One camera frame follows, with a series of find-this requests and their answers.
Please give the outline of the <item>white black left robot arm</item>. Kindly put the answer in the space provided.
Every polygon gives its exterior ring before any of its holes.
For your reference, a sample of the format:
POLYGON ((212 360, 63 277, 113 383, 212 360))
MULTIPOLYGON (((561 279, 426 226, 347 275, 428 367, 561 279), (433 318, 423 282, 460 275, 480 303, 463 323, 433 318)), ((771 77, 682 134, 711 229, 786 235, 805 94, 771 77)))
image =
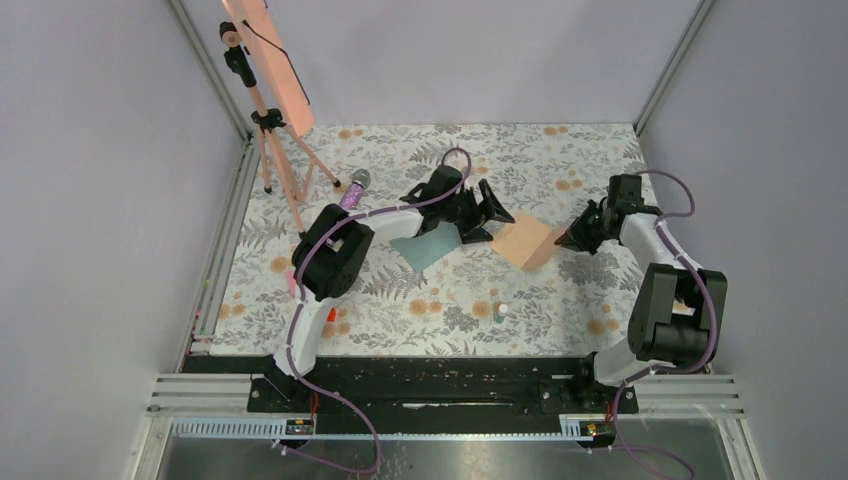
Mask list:
POLYGON ((491 242, 485 225, 516 219, 501 204, 488 181, 468 187, 463 173, 441 165, 398 206, 352 213, 329 204, 301 235, 293 264, 297 306, 282 347, 273 355, 284 374, 272 386, 272 398, 288 411, 309 401, 310 385, 300 377, 315 366, 317 347, 333 302, 355 284, 371 246, 422 236, 441 224, 454 225, 463 244, 491 242))

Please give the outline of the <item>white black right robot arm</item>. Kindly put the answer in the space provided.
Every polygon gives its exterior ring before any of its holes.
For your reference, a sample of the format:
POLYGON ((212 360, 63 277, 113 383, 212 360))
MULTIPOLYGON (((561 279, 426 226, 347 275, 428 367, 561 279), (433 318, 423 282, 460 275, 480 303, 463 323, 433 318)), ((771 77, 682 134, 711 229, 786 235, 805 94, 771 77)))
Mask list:
POLYGON ((726 276, 695 261, 668 229, 671 214, 647 204, 640 174, 614 175, 556 244, 594 255, 605 242, 630 251, 643 274, 627 336, 586 359, 575 402, 597 412, 613 387, 660 373, 690 373, 714 356, 728 288, 726 276))

